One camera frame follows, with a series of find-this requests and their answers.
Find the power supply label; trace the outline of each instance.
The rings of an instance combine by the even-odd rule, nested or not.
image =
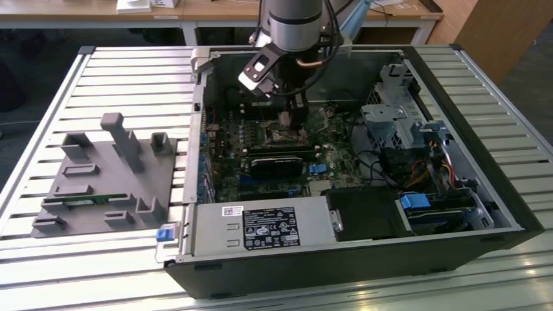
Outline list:
[[[242,211],[243,247],[247,251],[299,245],[293,207]]]

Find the green circuit board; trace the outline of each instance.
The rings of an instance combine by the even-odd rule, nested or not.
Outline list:
[[[246,121],[239,119],[237,113],[230,113],[210,133],[215,201],[295,198],[319,195],[319,191],[311,191],[314,186],[361,186],[362,176],[347,139],[349,123],[350,113],[334,113],[329,106],[311,108],[298,131],[278,130],[277,120]],[[302,162],[301,173],[295,177],[254,181],[247,171],[251,160],[243,151],[273,146],[313,146],[315,158]],[[310,173],[313,165],[325,165],[323,172]]]

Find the blue tab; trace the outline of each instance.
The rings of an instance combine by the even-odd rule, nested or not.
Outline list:
[[[326,171],[326,164],[317,165],[317,174],[323,173]]]
[[[430,207],[430,202],[423,193],[409,193],[399,198],[403,209],[425,209]]]
[[[155,234],[155,241],[157,242],[169,242],[174,240],[174,229],[159,228]]]
[[[309,165],[309,174],[319,174],[326,171],[326,164]]]

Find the copper pipe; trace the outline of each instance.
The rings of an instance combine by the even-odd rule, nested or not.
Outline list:
[[[322,60],[318,60],[315,62],[306,63],[306,62],[303,62],[302,60],[299,60],[297,58],[295,59],[295,63],[297,63],[297,66],[299,66],[302,68],[317,68],[318,66],[322,65]]]

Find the table leg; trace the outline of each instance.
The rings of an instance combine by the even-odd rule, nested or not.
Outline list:
[[[426,41],[430,38],[431,30],[434,29],[435,21],[419,21],[421,25],[418,26],[417,32],[414,33],[411,44],[426,44]]]
[[[181,21],[181,29],[186,46],[197,46],[197,23],[194,21]]]

